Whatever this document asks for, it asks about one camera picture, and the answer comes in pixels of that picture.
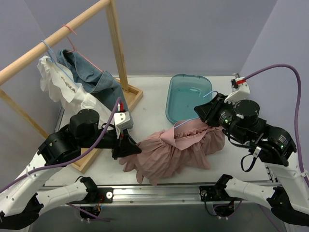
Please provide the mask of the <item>blue wire hanger front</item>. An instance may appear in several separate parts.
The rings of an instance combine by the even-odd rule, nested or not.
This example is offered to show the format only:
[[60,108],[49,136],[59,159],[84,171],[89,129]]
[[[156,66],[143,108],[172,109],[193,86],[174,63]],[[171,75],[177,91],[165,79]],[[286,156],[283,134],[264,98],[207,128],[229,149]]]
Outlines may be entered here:
[[[212,90],[212,91],[208,92],[207,94],[205,94],[204,96],[202,96],[202,98],[205,98],[205,97],[207,97],[207,96],[209,96],[209,95],[211,95],[211,96],[212,96],[212,95],[213,95],[213,93],[218,94],[218,91],[216,91],[216,90]],[[178,124],[178,125],[174,126],[174,128],[176,129],[176,128],[178,128],[178,127],[182,126],[183,124],[185,124],[185,123],[187,123],[187,122],[190,122],[190,121],[192,121],[192,120],[195,120],[195,119],[197,119],[197,117],[196,117],[196,118],[192,118],[192,119],[185,120],[185,121],[183,121],[182,123],[180,123],[180,124]]]

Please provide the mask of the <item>pink ruffled skirt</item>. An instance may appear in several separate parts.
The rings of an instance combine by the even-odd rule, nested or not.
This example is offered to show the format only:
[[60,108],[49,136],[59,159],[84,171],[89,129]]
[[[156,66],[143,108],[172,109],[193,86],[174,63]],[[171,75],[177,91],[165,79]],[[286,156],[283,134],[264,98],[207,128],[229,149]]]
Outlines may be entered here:
[[223,127],[211,127],[200,119],[179,121],[169,130],[154,132],[139,142],[141,153],[121,158],[119,164],[124,172],[136,170],[139,184],[148,179],[156,186],[185,167],[210,169],[207,155],[221,151],[224,145]]

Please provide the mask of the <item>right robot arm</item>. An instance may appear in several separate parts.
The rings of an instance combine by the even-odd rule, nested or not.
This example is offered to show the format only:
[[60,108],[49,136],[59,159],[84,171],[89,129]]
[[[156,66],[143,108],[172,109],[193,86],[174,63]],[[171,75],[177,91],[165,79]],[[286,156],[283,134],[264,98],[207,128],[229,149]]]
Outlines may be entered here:
[[283,222],[308,226],[309,188],[306,174],[300,170],[292,137],[286,130],[260,118],[258,103],[252,100],[228,103],[226,98],[217,94],[210,102],[196,106],[194,111],[207,125],[221,126],[227,138],[236,141],[234,146],[249,151],[253,160],[248,172],[256,160],[261,160],[273,171],[280,186],[260,186],[223,174],[214,186],[216,197],[251,201],[270,209]]

